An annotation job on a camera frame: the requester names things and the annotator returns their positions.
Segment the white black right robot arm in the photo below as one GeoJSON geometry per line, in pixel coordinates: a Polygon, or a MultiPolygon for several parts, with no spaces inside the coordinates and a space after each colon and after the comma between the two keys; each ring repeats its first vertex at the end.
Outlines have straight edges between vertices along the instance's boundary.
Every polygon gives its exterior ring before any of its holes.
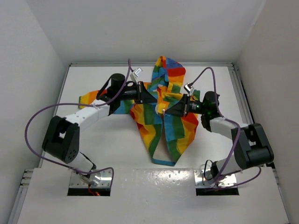
{"type": "Polygon", "coordinates": [[[186,117],[189,113],[199,114],[206,130],[232,140],[229,155],[226,159],[212,162],[207,180],[218,182],[227,175],[273,162],[274,153],[262,125],[239,124],[225,118],[219,112],[218,99],[219,95],[214,91],[208,91],[203,101],[193,101],[185,94],[178,103],[165,111],[178,117],[186,117]]]}

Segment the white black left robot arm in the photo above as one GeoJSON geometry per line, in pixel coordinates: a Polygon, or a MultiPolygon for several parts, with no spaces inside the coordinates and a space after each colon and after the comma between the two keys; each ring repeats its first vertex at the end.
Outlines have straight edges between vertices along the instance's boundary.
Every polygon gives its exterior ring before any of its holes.
{"type": "Polygon", "coordinates": [[[42,149],[83,175],[94,171],[96,165],[79,151],[80,133],[99,119],[113,114],[122,101],[128,100],[141,105],[157,102],[142,81],[127,82],[123,74],[112,74],[86,107],[71,115],[54,116],[50,120],[42,149]]]}

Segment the rainbow striped hooded jacket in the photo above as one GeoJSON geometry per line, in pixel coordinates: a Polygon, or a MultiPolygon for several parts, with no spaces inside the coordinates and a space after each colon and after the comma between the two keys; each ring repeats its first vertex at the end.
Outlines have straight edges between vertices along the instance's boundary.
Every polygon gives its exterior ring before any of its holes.
{"type": "Polygon", "coordinates": [[[154,164],[174,166],[195,138],[199,124],[197,114],[179,117],[166,113],[183,97],[181,87],[185,73],[180,63],[159,57],[151,82],[144,84],[157,103],[147,105],[124,100],[114,112],[132,117],[154,164]]]}

